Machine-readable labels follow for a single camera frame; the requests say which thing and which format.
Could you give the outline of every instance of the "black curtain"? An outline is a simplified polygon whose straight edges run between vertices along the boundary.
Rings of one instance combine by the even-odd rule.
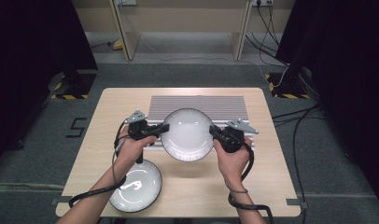
[[[97,69],[70,0],[0,0],[0,155],[31,124],[64,70]]]
[[[314,1],[297,0],[292,10],[277,53],[288,63]],[[302,65],[312,71],[331,127],[379,199],[379,0],[335,1],[326,24]]]

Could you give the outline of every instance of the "finger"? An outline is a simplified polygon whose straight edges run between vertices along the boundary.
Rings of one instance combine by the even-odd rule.
[[[157,141],[157,137],[154,135],[138,140],[138,142],[140,142],[143,147],[145,147],[148,144],[155,143],[155,141]]]
[[[213,140],[213,145],[214,145],[216,153],[219,157],[221,157],[222,155],[224,155],[226,153],[224,148],[222,147],[221,143],[219,143],[219,141],[217,139]]]
[[[123,127],[122,131],[119,134],[119,137],[123,137],[123,136],[128,135],[128,132],[129,132],[129,126]]]
[[[246,143],[248,146],[251,147],[251,143],[252,143],[252,141],[251,141],[250,138],[248,138],[248,137],[246,136],[246,137],[245,137],[245,143]]]

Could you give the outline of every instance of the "forearm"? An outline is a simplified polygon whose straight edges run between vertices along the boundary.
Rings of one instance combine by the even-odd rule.
[[[114,173],[117,182],[126,176],[132,166],[133,162],[116,160]],[[110,167],[90,190],[102,189],[114,184],[112,167]],[[114,190],[111,190],[80,200],[58,221],[58,223],[96,223],[113,192]]]
[[[251,200],[250,196],[247,193],[238,193],[235,191],[246,191],[245,187],[243,186],[242,182],[239,181],[228,181],[227,185],[230,187],[231,190],[231,196],[233,197],[233,200],[237,203],[243,203],[243,204],[253,204],[253,201]],[[265,224],[265,220],[257,210],[245,210],[245,209],[239,209],[236,208],[236,211],[239,215],[239,218],[243,224]]]

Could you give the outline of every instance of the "gray carpet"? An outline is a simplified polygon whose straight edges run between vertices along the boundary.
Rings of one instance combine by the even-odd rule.
[[[282,71],[262,66],[262,73]],[[61,78],[50,83],[53,90]],[[315,100],[273,98],[255,65],[213,64],[99,64],[99,71],[87,100],[51,100],[27,132],[25,148],[7,151],[0,159],[0,183],[41,184],[40,188],[0,187],[0,223],[54,223],[60,189],[70,174],[84,133],[70,130],[75,118],[87,128],[100,95],[111,87],[259,87],[264,90],[272,116],[305,109]],[[312,117],[324,118],[316,111]],[[293,184],[300,188],[292,156],[295,121],[276,127]],[[304,119],[296,138],[297,160],[307,209],[306,223],[379,223],[379,202],[359,168],[346,156],[336,134],[325,119]],[[193,223],[236,223],[231,219],[196,219]],[[141,223],[167,223],[142,220]],[[276,218],[275,223],[302,223],[302,216]]]

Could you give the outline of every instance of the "plate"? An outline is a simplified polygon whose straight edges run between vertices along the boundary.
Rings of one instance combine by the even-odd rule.
[[[157,200],[162,187],[161,172],[151,161],[135,163],[126,175],[125,183],[116,189],[110,203],[122,212],[139,212]]]
[[[200,160],[213,147],[213,136],[209,133],[213,122],[200,110],[178,109],[163,124],[169,124],[169,132],[161,134],[161,143],[179,161]]]

